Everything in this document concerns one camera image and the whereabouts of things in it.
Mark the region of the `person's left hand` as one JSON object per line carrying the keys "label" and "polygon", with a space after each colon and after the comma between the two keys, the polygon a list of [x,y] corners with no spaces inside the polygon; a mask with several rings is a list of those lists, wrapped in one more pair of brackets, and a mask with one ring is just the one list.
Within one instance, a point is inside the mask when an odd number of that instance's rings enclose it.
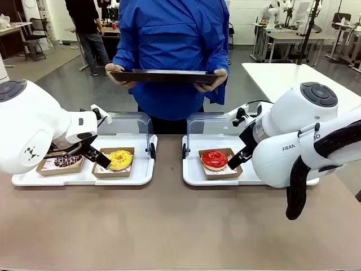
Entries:
{"label": "person's left hand", "polygon": [[207,93],[215,90],[217,87],[222,85],[228,78],[228,73],[225,69],[216,69],[214,70],[214,74],[217,78],[213,81],[211,85],[205,84],[194,84],[193,86],[201,93]]}

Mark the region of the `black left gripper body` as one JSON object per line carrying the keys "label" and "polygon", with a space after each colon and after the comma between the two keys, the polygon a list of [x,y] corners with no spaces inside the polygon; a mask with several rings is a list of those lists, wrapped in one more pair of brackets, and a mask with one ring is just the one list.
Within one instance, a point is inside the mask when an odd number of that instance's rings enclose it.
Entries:
{"label": "black left gripper body", "polygon": [[98,150],[92,147],[92,143],[98,137],[97,134],[91,135],[87,138],[82,139],[79,144],[81,145],[80,148],[76,151],[76,155],[83,155],[83,156],[97,156]]}

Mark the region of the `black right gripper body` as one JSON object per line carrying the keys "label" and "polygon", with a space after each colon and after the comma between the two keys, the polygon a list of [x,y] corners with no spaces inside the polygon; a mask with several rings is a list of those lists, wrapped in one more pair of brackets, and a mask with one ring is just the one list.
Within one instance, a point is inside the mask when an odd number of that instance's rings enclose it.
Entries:
{"label": "black right gripper body", "polygon": [[257,142],[254,139],[254,135],[253,135],[253,127],[255,126],[255,124],[256,121],[253,120],[245,127],[245,129],[239,135],[239,138],[245,144],[245,147],[241,150],[243,154],[252,154],[257,146]]}

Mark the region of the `person's right hand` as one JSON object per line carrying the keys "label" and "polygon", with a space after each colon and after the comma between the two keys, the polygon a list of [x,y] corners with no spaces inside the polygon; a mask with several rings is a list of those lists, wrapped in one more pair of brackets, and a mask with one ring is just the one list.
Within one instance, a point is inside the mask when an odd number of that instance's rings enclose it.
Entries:
{"label": "person's right hand", "polygon": [[109,79],[117,86],[122,86],[123,88],[129,90],[134,88],[137,85],[137,82],[132,81],[132,82],[126,82],[126,81],[117,81],[112,75],[112,72],[123,72],[125,69],[123,66],[121,65],[116,65],[113,63],[108,63],[105,66],[105,71],[107,76],[109,77]]}

